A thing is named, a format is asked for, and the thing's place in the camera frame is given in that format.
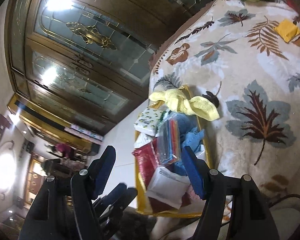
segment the ceiling light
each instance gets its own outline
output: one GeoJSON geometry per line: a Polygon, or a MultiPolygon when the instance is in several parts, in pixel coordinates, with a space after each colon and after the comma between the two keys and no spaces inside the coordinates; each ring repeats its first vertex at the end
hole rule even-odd
{"type": "Polygon", "coordinates": [[[73,5],[71,0],[48,0],[46,8],[49,11],[70,10],[73,5]]]}
{"type": "Polygon", "coordinates": [[[13,122],[14,125],[17,125],[20,118],[19,118],[19,113],[16,114],[9,114],[9,117],[11,119],[11,121],[13,122]]]}
{"type": "Polygon", "coordinates": [[[0,155],[0,189],[6,190],[13,185],[16,177],[16,162],[10,153],[0,155]]]}
{"type": "Polygon", "coordinates": [[[56,77],[57,77],[57,70],[55,67],[51,67],[47,69],[45,73],[42,75],[42,82],[44,85],[48,86],[55,80],[56,77]]]}

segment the gray leaf design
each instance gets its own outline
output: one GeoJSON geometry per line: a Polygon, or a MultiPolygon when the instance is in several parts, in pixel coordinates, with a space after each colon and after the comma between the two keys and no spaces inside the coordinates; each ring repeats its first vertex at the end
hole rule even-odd
{"type": "Polygon", "coordinates": [[[229,46],[222,46],[222,47],[220,47],[220,49],[223,50],[223,51],[229,51],[229,52],[231,52],[231,53],[238,54],[238,53],[235,52],[234,49],[232,49],[232,48],[229,47],[229,46]]]}
{"type": "Polygon", "coordinates": [[[290,125],[290,105],[282,101],[268,101],[264,89],[253,81],[244,89],[245,101],[226,102],[228,111],[236,120],[227,121],[226,129],[240,140],[249,138],[252,142],[262,142],[256,165],[261,158],[265,143],[272,147],[287,148],[293,145],[296,137],[290,125]]]}
{"type": "Polygon", "coordinates": [[[206,65],[208,63],[214,62],[218,59],[220,53],[217,50],[213,50],[209,53],[207,53],[204,57],[201,59],[201,65],[206,65]]]}
{"type": "Polygon", "coordinates": [[[251,19],[255,17],[256,15],[253,13],[248,13],[247,9],[241,9],[240,11],[227,11],[225,13],[225,16],[218,20],[218,22],[221,22],[220,26],[228,26],[231,24],[235,24],[237,22],[241,22],[241,26],[243,26],[242,21],[251,19]]]}
{"type": "Polygon", "coordinates": [[[237,54],[237,52],[235,52],[235,50],[232,49],[232,48],[230,48],[229,46],[222,46],[221,45],[221,44],[229,44],[229,43],[231,43],[233,41],[236,41],[236,40],[221,41],[227,35],[223,36],[217,42],[208,41],[208,42],[201,43],[202,47],[210,46],[210,48],[204,49],[204,50],[200,51],[198,54],[194,55],[195,57],[201,57],[201,56],[203,56],[202,59],[201,59],[201,65],[202,66],[205,65],[205,64],[214,62],[214,61],[216,61],[218,59],[218,57],[220,55],[220,52],[218,52],[218,49],[237,54]]]}
{"type": "Polygon", "coordinates": [[[300,88],[300,73],[296,73],[291,78],[288,79],[289,81],[289,91],[293,92],[295,88],[300,88]]]}
{"type": "Polygon", "coordinates": [[[167,89],[173,89],[173,88],[179,88],[181,86],[181,84],[182,84],[182,82],[181,82],[180,78],[176,77],[175,73],[172,72],[172,73],[160,78],[154,84],[154,88],[158,85],[162,85],[162,86],[166,87],[167,89]]]}

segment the metal screw head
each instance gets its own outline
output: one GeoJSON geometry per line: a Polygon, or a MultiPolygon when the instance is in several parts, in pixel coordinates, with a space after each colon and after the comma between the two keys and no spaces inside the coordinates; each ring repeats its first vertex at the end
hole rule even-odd
{"type": "Polygon", "coordinates": [[[47,177],[47,182],[52,182],[52,181],[54,181],[54,176],[47,177]]]}
{"type": "Polygon", "coordinates": [[[250,181],[250,180],[251,180],[251,177],[250,177],[249,175],[244,175],[244,176],[243,176],[243,179],[244,179],[245,181],[250,181]]]}
{"type": "Polygon", "coordinates": [[[215,169],[212,169],[212,170],[209,171],[209,173],[210,173],[211,175],[218,175],[219,171],[217,171],[217,170],[215,170],[215,169]]]}
{"type": "Polygon", "coordinates": [[[88,174],[88,170],[83,169],[83,170],[79,171],[79,174],[80,174],[81,176],[87,175],[87,174],[88,174]]]}

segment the plastic bag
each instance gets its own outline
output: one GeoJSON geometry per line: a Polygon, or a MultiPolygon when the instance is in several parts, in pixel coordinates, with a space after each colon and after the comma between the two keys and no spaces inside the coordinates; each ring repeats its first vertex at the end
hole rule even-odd
{"type": "Polygon", "coordinates": [[[150,183],[155,169],[159,166],[159,162],[155,152],[156,148],[157,139],[155,138],[152,142],[143,145],[142,147],[135,149],[132,152],[132,155],[137,159],[139,172],[146,188],[150,183]]]}
{"type": "Polygon", "coordinates": [[[143,145],[148,144],[151,142],[153,138],[150,135],[147,135],[145,133],[140,133],[136,141],[134,142],[133,147],[135,149],[142,147],[143,145]]]}
{"type": "Polygon", "coordinates": [[[180,160],[180,134],[175,114],[166,118],[159,128],[157,137],[157,156],[160,165],[168,166],[180,160]]]}
{"type": "Polygon", "coordinates": [[[182,196],[190,185],[187,176],[180,176],[159,166],[148,185],[146,195],[179,209],[182,205],[182,196]]]}
{"type": "Polygon", "coordinates": [[[203,144],[200,145],[200,151],[197,152],[197,153],[195,153],[195,156],[196,156],[198,159],[207,161],[207,157],[206,157],[206,149],[204,148],[204,145],[203,145],[203,144]]]}

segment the stained glass panel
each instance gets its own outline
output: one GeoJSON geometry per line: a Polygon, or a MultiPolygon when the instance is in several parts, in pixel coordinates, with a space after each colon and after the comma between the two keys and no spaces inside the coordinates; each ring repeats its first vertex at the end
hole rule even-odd
{"type": "Polygon", "coordinates": [[[153,46],[97,11],[74,2],[69,8],[53,10],[49,0],[41,0],[34,31],[117,71],[138,85],[148,85],[148,60],[154,53],[153,46]]]}
{"type": "Polygon", "coordinates": [[[33,102],[41,105],[44,109],[51,112],[52,114],[59,116],[65,120],[72,118],[77,121],[75,124],[84,126],[92,131],[102,130],[105,127],[105,124],[77,113],[76,111],[60,104],[59,102],[39,92],[38,90],[34,89],[33,91],[35,94],[33,97],[33,102]]]}
{"type": "Polygon", "coordinates": [[[65,65],[56,63],[52,58],[33,52],[32,61],[33,74],[43,84],[89,101],[111,114],[117,114],[129,101],[65,65]]]}
{"type": "Polygon", "coordinates": [[[17,0],[11,20],[11,62],[12,67],[24,73],[23,40],[29,0],[17,0]]]}

